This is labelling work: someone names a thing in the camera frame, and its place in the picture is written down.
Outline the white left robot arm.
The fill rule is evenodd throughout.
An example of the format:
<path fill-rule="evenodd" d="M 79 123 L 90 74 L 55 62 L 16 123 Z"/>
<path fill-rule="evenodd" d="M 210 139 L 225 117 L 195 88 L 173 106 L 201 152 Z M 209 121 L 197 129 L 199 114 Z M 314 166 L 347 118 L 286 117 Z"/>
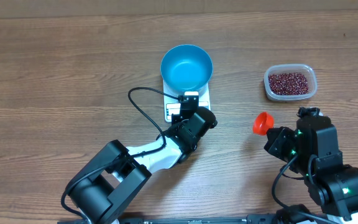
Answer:
<path fill-rule="evenodd" d="M 198 141 L 217 125 L 212 111 L 199 107 L 154 142 L 125 147 L 108 142 L 67 184 L 62 207 L 80 223 L 114 223 L 154 172 L 186 161 Z"/>

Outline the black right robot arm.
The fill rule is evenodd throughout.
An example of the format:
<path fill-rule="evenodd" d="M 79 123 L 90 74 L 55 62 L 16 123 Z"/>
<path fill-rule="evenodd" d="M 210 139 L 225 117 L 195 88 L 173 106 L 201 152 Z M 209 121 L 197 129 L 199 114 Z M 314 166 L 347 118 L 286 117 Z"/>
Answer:
<path fill-rule="evenodd" d="M 276 176 L 271 194 L 281 206 L 274 223 L 358 223 L 358 168 L 343 163 L 337 129 L 319 108 L 301 107 L 296 128 L 274 127 L 273 117 L 263 112 L 253 132 L 267 137 L 264 149 L 285 162 Z M 310 198 L 322 215 L 303 204 L 286 205 L 278 199 L 276 187 L 286 170 L 299 174 Z"/>

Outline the red scoop blue handle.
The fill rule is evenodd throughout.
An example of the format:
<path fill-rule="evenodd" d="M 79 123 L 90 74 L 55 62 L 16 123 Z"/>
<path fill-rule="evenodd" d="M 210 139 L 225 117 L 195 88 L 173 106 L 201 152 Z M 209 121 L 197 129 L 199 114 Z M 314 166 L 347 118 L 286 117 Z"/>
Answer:
<path fill-rule="evenodd" d="M 256 117 L 252 127 L 252 131 L 254 134 L 265 136 L 267 131 L 273 127 L 273 116 L 267 112 L 262 112 Z"/>

